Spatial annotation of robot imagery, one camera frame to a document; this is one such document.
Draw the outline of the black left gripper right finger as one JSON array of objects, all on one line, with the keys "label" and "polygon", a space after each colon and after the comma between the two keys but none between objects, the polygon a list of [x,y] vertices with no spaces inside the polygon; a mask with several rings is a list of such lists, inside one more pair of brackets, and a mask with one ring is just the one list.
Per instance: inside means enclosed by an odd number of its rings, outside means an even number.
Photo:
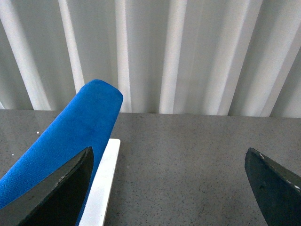
[{"label": "black left gripper right finger", "polygon": [[301,177],[253,148],[245,157],[248,181],[269,226],[301,224]]}]

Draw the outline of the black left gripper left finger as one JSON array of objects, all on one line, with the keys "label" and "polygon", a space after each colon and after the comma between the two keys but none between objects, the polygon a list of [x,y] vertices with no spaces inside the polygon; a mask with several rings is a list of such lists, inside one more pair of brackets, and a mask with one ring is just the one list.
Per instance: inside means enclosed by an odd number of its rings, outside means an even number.
[{"label": "black left gripper left finger", "polygon": [[0,210],[2,226],[73,226],[86,197],[94,153],[87,147]]}]

